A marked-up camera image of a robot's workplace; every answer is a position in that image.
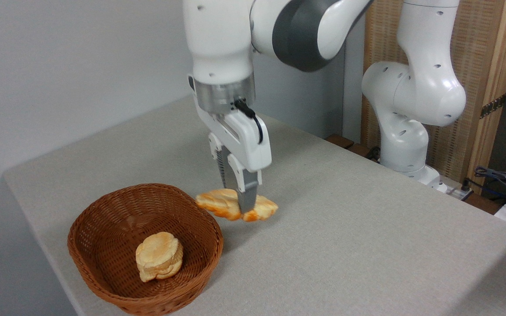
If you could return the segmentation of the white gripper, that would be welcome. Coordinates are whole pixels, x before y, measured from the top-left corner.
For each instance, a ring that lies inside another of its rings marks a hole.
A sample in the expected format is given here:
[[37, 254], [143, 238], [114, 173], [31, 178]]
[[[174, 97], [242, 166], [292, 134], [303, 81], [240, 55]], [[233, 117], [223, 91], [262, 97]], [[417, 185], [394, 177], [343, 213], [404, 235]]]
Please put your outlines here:
[[262, 169], [272, 155], [265, 123], [250, 108], [255, 100], [251, 75], [229, 84], [210, 85], [188, 76], [199, 118], [209, 128], [209, 144], [224, 188], [235, 190], [241, 212], [253, 210]]

